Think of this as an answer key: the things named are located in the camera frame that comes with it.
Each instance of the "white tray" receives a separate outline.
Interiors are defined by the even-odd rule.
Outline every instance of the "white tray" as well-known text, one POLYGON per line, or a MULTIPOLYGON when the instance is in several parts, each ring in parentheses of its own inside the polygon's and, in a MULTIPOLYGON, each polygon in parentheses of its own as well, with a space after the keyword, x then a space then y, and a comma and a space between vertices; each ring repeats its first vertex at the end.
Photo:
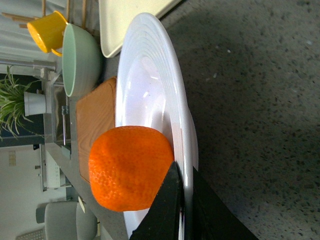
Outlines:
POLYGON ((106 58, 118 54, 134 17, 150 13, 161 18, 181 0, 99 0, 100 44, 106 58))

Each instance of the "green bowl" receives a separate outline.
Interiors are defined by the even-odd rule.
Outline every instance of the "green bowl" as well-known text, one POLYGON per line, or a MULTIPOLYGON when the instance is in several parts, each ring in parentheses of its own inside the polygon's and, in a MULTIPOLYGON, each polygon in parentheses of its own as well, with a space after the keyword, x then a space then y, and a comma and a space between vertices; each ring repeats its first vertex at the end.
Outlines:
POLYGON ((63 36, 62 76, 65 94, 83 96, 91 92, 102 71, 102 53, 94 37, 69 23, 63 36))

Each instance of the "mandarin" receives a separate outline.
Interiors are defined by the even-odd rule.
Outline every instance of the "mandarin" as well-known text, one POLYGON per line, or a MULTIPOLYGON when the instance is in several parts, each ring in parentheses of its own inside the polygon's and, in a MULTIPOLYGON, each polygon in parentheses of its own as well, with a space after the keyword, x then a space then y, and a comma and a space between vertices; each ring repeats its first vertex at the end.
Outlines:
POLYGON ((90 151, 92 194, 101 206, 117 212, 150 208, 173 160, 161 132, 145 126, 112 128, 90 151))

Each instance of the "yellow cup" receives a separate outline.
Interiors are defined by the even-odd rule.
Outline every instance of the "yellow cup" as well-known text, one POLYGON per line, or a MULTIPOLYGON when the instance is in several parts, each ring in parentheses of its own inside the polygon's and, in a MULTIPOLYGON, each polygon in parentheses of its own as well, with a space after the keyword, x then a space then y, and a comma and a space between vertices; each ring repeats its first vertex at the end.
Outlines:
POLYGON ((59 12, 38 18, 27 23, 27 28, 31 37, 44 53, 54 53, 62 57, 62 53, 57 49, 62 48, 64 31, 68 22, 59 12))

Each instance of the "gray countertop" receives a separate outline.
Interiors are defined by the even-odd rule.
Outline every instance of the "gray countertop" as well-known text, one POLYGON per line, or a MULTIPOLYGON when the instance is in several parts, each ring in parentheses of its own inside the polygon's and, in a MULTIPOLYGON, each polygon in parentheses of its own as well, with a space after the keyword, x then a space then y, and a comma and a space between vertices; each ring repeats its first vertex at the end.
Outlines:
MULTIPOLYGON (((186 0, 161 19, 184 79, 199 172, 261 240, 319 239, 319 12, 318 1, 186 0)), ((104 79, 118 61, 106 60, 104 79)), ((75 104, 72 158, 57 163, 113 239, 125 239, 123 215, 100 207, 79 175, 75 104)))

